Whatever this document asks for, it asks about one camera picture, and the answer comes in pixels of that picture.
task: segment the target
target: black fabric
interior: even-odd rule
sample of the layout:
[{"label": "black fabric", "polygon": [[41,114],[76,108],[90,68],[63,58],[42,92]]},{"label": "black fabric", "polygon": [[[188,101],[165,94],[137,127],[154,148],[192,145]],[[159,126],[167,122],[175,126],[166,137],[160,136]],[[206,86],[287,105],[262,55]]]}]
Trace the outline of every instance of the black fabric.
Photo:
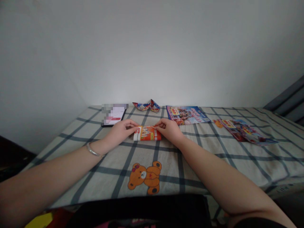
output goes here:
[{"label": "black fabric", "polygon": [[96,227],[110,220],[132,218],[161,221],[156,227],[211,227],[207,200],[195,194],[89,202],[75,213],[66,227]]},{"label": "black fabric", "polygon": [[234,228],[286,228],[285,226],[265,218],[247,218],[240,221]]}]

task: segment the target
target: silver bracelet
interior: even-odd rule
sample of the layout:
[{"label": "silver bracelet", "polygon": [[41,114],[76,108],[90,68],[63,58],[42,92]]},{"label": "silver bracelet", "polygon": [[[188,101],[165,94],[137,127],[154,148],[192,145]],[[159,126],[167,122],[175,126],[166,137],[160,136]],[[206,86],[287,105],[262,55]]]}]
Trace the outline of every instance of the silver bracelet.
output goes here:
[{"label": "silver bracelet", "polygon": [[86,148],[88,149],[88,151],[91,153],[91,154],[94,154],[95,156],[100,156],[100,154],[94,152],[91,147],[90,147],[90,142],[86,145]]}]

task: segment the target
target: white wall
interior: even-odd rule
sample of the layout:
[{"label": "white wall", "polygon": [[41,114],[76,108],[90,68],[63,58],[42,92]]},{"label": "white wall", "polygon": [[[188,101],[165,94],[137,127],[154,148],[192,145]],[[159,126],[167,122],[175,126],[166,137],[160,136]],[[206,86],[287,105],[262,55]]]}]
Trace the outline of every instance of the white wall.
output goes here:
[{"label": "white wall", "polygon": [[39,153],[87,105],[39,27],[12,6],[0,10],[0,135]]},{"label": "white wall", "polygon": [[304,1],[39,2],[89,104],[261,107],[304,74]]},{"label": "white wall", "polygon": [[33,151],[86,104],[262,107],[304,73],[304,1],[1,4],[0,134]]}]

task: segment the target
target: bed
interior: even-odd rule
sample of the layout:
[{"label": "bed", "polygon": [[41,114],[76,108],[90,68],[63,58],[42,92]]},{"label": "bed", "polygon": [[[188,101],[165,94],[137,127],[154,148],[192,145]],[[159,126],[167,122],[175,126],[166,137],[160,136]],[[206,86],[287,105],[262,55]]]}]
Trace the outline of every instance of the bed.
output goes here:
[{"label": "bed", "polygon": [[[225,128],[220,129],[213,122],[180,126],[187,138],[238,169],[273,199],[304,189],[303,127],[261,108],[200,109],[211,120],[242,119],[263,136],[279,143],[263,147],[240,143]],[[25,170],[103,138],[111,130],[101,127],[105,115],[104,107],[88,107]],[[163,117],[168,117],[165,106],[154,113],[138,111],[129,105],[124,119],[133,119],[141,125],[154,125]],[[224,211],[174,145],[165,138],[161,141],[133,141],[132,136],[110,151],[51,208],[93,200],[147,196],[149,187],[144,184],[133,190],[128,188],[129,176],[135,163],[147,168],[153,165],[153,161],[162,164],[157,195],[204,194],[211,217],[223,217]]]}]

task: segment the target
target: teddy bear print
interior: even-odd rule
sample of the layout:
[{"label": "teddy bear print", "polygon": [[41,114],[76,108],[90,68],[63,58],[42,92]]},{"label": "teddy bear print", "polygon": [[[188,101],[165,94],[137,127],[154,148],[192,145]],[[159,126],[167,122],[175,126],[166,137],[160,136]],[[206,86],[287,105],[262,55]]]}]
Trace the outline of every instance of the teddy bear print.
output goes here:
[{"label": "teddy bear print", "polygon": [[132,167],[128,188],[133,190],[136,186],[144,183],[149,187],[148,194],[154,195],[159,192],[159,174],[161,173],[162,165],[159,161],[154,161],[153,166],[147,169],[139,163],[135,163]]}]

